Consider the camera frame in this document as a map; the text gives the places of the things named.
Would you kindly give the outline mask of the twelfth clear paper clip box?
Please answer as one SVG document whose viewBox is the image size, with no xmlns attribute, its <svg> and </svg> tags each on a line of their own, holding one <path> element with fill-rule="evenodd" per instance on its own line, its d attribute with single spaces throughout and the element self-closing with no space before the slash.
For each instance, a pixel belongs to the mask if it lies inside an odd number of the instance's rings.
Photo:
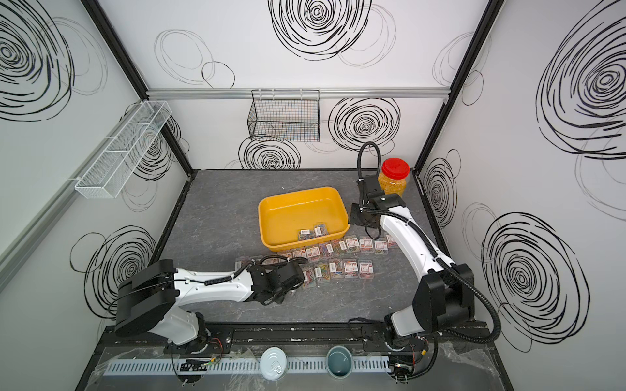
<svg viewBox="0 0 626 391">
<path fill-rule="evenodd" d="M 373 252 L 376 255 L 381 255 L 381 256 L 387 255 L 389 252 L 388 243 L 385 240 L 375 240 Z"/>
</svg>

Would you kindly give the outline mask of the second row clear clip box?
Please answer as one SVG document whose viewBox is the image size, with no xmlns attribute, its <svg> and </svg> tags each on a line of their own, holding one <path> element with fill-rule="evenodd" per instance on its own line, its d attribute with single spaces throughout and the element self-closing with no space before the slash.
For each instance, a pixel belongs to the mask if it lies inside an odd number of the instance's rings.
<svg viewBox="0 0 626 391">
<path fill-rule="evenodd" d="M 329 264 L 327 262 L 316 264 L 314 267 L 314 275 L 318 284 L 328 283 L 331 280 Z"/>
</svg>

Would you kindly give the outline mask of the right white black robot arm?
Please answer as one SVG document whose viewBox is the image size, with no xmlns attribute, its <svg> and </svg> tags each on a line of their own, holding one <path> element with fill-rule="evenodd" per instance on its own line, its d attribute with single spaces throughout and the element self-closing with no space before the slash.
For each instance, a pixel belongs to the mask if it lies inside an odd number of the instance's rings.
<svg viewBox="0 0 626 391">
<path fill-rule="evenodd" d="M 375 175 L 357 179 L 359 201 L 350 207 L 350 225 L 379 227 L 391 235 L 411 264 L 418 279 L 412 304 L 386 316 L 388 339 L 446 333 L 477 344 L 494 342 L 501 334 L 495 306 L 474 286 L 474 274 L 466 264 L 454 262 L 443 253 L 413 219 L 406 203 L 386 194 Z M 456 330 L 475 315 L 479 301 L 492 318 L 492 331 L 472 337 Z"/>
</svg>

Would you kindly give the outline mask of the second row red label box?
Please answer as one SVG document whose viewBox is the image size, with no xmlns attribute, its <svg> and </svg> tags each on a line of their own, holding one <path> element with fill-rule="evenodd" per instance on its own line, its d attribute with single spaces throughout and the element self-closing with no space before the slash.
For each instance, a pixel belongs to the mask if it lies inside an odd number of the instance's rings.
<svg viewBox="0 0 626 391">
<path fill-rule="evenodd" d="M 355 279 L 359 277 L 359 265 L 357 260 L 345 260 L 343 262 L 343 274 L 345 279 Z"/>
</svg>

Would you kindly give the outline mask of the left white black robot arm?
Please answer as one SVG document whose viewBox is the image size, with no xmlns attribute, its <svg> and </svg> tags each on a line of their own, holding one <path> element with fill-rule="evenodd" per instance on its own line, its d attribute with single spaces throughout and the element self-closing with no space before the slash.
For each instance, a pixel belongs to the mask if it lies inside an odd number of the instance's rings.
<svg viewBox="0 0 626 391">
<path fill-rule="evenodd" d="M 305 257 L 277 256 L 243 262 L 234 271 L 198 272 L 160 260 L 123 281 L 118 287 L 115 333 L 134 337 L 152 333 L 175 345 L 208 340 L 204 316 L 184 309 L 192 304 L 212 301 L 251 302 L 267 306 L 305 282 Z"/>
</svg>

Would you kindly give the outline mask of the yellow plastic storage tray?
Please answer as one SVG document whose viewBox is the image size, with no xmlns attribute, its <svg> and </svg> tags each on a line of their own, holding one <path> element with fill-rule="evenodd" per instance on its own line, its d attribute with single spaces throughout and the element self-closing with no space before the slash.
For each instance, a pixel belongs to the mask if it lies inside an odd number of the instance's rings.
<svg viewBox="0 0 626 391">
<path fill-rule="evenodd" d="M 342 197 L 333 187 L 269 196 L 260 201 L 258 216 L 261 241 L 272 252 L 339 239 L 350 228 Z M 302 229 L 312 231 L 319 223 L 326 226 L 327 236 L 298 239 Z"/>
</svg>

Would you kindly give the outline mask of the eleventh clear paper clip box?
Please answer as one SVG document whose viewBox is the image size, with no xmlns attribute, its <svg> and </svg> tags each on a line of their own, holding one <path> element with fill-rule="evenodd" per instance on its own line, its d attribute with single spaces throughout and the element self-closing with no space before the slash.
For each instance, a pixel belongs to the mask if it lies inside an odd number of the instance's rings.
<svg viewBox="0 0 626 391">
<path fill-rule="evenodd" d="M 240 270 L 249 264 L 250 260 L 247 257 L 238 257 L 235 261 L 235 270 Z"/>
</svg>

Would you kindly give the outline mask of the barcode paper clip box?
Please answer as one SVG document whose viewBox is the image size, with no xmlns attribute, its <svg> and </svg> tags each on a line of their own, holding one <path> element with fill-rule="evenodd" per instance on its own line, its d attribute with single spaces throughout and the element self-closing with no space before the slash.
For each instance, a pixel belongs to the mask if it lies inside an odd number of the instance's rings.
<svg viewBox="0 0 626 391">
<path fill-rule="evenodd" d="M 315 272 L 311 267 L 307 267 L 303 269 L 304 282 L 303 288 L 317 288 L 317 281 L 315 277 Z"/>
</svg>

